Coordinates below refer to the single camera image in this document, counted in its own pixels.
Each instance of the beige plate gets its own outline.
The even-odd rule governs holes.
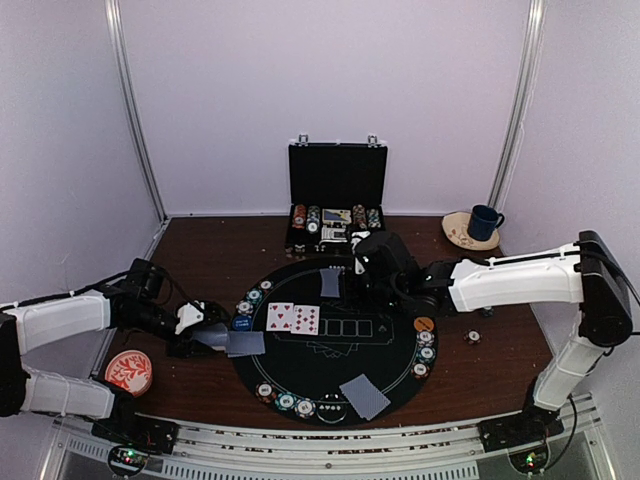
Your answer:
[[[492,250],[500,245],[500,234],[498,230],[493,231],[493,235],[486,242],[474,240],[467,233],[467,225],[469,225],[470,213],[456,212],[446,215],[442,219],[442,229],[451,243],[460,248],[467,250]]]

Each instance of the poker mat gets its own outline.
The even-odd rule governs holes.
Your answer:
[[[376,419],[418,393],[436,359],[435,324],[363,300],[351,288],[353,263],[330,257],[288,265],[238,304],[232,329],[264,332],[265,354],[233,359],[256,404],[307,424],[345,427],[366,423],[339,388],[361,374],[391,402]],[[321,297],[326,268],[340,270],[340,298]],[[318,335],[267,331],[269,304],[276,302],[319,306]]]

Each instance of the metal bracket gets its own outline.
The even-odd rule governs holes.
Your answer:
[[[377,148],[380,147],[382,144],[378,141],[378,136],[370,133],[369,136],[367,137],[367,145],[371,148]]]
[[[296,145],[299,147],[307,147],[309,145],[309,134],[308,133],[300,133],[298,134],[298,141]]]

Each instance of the mug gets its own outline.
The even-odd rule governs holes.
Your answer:
[[[504,223],[504,215],[487,205],[476,205],[471,210],[467,233],[479,242],[486,242],[493,231]]]

